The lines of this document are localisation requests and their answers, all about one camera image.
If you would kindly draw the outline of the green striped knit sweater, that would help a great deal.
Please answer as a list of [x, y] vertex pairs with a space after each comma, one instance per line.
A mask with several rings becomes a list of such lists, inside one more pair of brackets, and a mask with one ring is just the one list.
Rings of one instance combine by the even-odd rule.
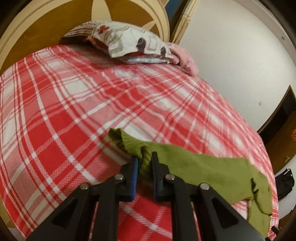
[[230, 204], [249, 200], [247, 220], [267, 237], [273, 213], [272, 190], [267, 177], [246, 158], [217, 158], [175, 145], [145, 142], [119, 128], [111, 128], [108, 135], [120, 150], [138, 157], [138, 176], [147, 184], [152, 183], [150, 163], [156, 152], [159, 162], [186, 183], [206, 182]]

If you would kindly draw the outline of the black bag on floor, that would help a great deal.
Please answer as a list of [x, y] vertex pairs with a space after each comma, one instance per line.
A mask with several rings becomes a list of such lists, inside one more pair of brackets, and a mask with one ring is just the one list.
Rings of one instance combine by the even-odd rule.
[[278, 200], [285, 198], [295, 185], [295, 180], [291, 169], [285, 169], [282, 173], [275, 177], [276, 190]]

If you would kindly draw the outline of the brown wooden door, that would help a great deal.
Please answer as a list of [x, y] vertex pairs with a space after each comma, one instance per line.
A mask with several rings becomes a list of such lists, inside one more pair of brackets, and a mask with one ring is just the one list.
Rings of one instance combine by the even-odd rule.
[[295, 156], [295, 94], [291, 86], [258, 133], [276, 174]]

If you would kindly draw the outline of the red white plaid bedspread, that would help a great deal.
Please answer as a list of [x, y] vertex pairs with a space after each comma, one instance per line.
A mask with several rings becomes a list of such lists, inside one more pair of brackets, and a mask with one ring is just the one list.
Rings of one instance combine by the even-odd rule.
[[206, 81], [170, 64], [126, 65], [89, 47], [37, 51], [1, 75], [1, 199], [22, 237], [81, 183], [99, 184], [129, 157], [108, 138], [247, 158], [276, 190], [259, 134]]

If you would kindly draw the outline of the pink floral pillow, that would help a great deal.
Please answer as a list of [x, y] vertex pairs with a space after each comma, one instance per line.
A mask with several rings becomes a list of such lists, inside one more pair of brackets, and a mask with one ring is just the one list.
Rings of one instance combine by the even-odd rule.
[[171, 64], [173, 66], [179, 68], [180, 70], [182, 70], [182, 72], [193, 77], [199, 74], [199, 69], [196, 63], [184, 48], [182, 48], [178, 44], [170, 42], [166, 42], [166, 45], [169, 47], [173, 56], [173, 59], [171, 61]]

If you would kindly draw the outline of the patterned white grey pillow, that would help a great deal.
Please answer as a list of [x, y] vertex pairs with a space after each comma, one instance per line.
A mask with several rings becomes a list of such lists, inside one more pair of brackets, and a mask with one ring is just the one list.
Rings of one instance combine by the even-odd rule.
[[116, 21], [89, 21], [74, 27], [63, 37], [88, 41], [113, 59], [133, 63], [171, 63], [168, 45], [149, 30]]

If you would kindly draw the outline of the wooden bed headboard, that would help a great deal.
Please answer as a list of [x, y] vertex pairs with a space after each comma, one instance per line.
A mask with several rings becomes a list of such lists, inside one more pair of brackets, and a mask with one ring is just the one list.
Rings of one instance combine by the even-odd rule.
[[166, 1], [31, 1], [1, 36], [1, 72], [25, 56], [58, 45], [72, 28], [95, 20], [137, 25], [170, 39]]

